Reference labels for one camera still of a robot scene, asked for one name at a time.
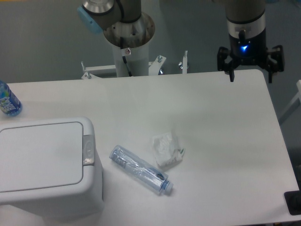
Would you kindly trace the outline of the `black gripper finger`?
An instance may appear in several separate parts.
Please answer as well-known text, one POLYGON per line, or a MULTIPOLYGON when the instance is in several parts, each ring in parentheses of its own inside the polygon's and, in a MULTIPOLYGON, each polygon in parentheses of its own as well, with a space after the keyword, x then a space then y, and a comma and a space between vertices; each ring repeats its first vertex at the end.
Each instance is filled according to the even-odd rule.
POLYGON ((268 82, 272 83, 273 76, 285 69, 284 48, 282 45, 266 48, 259 60, 259 67, 268 72, 268 82))
POLYGON ((240 60, 235 57, 231 50, 226 47, 219 47, 217 53, 217 70, 224 71, 229 75, 230 81, 235 79, 234 70, 240 66, 240 60))

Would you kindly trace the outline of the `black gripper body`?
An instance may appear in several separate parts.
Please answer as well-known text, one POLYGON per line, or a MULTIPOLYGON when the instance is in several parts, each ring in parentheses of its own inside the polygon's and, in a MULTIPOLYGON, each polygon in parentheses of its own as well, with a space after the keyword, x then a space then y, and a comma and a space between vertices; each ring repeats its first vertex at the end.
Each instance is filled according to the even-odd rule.
POLYGON ((241 65, 255 65, 265 62, 267 58, 266 29, 250 39, 240 43, 238 38, 229 35, 231 58, 241 65))

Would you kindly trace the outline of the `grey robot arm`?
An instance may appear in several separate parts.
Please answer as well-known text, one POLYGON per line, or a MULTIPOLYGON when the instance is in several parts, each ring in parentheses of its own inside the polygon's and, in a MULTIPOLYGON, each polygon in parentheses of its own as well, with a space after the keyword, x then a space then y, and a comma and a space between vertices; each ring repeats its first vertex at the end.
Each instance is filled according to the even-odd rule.
MULTIPOLYGON (((241 65, 257 65, 269 77, 285 68, 281 45, 266 46, 265 1, 221 0, 225 7, 230 48, 220 47, 217 69, 234 81, 241 65)), ((112 46, 118 77, 150 75, 149 43, 155 33, 152 18, 139 0, 85 0, 77 9, 93 33, 103 33, 112 46)))

